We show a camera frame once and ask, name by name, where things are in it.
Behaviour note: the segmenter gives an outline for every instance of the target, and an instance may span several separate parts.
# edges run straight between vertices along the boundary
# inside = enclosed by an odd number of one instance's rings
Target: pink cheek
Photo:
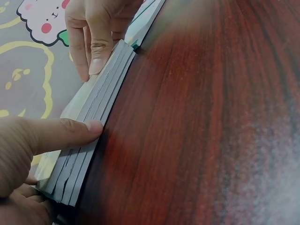
[[[64,1],[62,2],[62,4],[61,4],[61,7],[62,7],[62,8],[66,8],[67,5],[69,4],[69,2],[70,2],[70,0],[64,0]]]
[[[51,26],[51,24],[49,24],[49,23],[45,23],[45,24],[43,24],[43,26],[42,26],[42,32],[43,32],[44,34],[49,33],[49,32],[51,31],[51,29],[52,29],[52,26]]]
[[[31,7],[32,7],[32,4],[28,4],[28,5],[25,6],[25,9],[29,10]]]

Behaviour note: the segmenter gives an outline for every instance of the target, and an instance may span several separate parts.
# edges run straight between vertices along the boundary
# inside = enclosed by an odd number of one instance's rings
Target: wood grain
[[[166,0],[76,224],[297,224],[300,1]]]

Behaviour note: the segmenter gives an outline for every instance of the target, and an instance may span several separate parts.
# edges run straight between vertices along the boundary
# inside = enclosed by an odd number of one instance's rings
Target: booklet
[[[69,0],[0,0],[0,117],[101,120],[105,124],[126,72],[165,0],[145,0],[105,68],[82,83],[68,48]],[[35,156],[37,189],[75,206],[97,141]]]

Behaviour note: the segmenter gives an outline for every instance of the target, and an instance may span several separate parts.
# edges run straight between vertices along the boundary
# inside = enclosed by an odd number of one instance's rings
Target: white cartoon character
[[[47,46],[66,33],[65,8],[69,0],[24,0],[17,10],[31,37]]]

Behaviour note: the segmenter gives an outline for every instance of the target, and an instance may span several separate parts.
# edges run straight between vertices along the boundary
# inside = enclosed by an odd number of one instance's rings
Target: stack of paper
[[[133,48],[121,40],[103,71],[81,87],[63,117],[77,121],[100,120],[105,124],[134,55]],[[41,181],[37,188],[58,202],[74,206],[96,144],[97,140],[81,148],[62,151],[49,180],[43,180],[43,171],[38,171],[37,179]]]
[[[83,84],[63,111],[61,118],[78,121],[100,120],[104,125],[126,72],[139,46],[151,27],[164,0],[146,0],[126,33],[114,48],[99,75]],[[42,156],[35,177],[36,188],[46,196],[66,205],[75,206],[97,140],[81,148],[46,153]]]

